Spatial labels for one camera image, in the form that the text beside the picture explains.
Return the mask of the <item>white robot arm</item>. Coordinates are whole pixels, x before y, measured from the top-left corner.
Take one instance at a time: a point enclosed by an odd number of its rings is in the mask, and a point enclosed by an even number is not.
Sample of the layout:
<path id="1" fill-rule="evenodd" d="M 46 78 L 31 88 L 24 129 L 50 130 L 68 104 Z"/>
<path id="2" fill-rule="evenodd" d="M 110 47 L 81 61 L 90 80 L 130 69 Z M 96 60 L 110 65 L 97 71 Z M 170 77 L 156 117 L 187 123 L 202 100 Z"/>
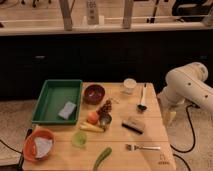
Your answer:
<path id="1" fill-rule="evenodd" d="M 208 69 L 200 62 L 174 68 L 166 74 L 166 86 L 157 95 L 165 126 L 175 118 L 174 108 L 185 100 L 213 113 L 213 88 L 205 84 L 207 78 Z"/>

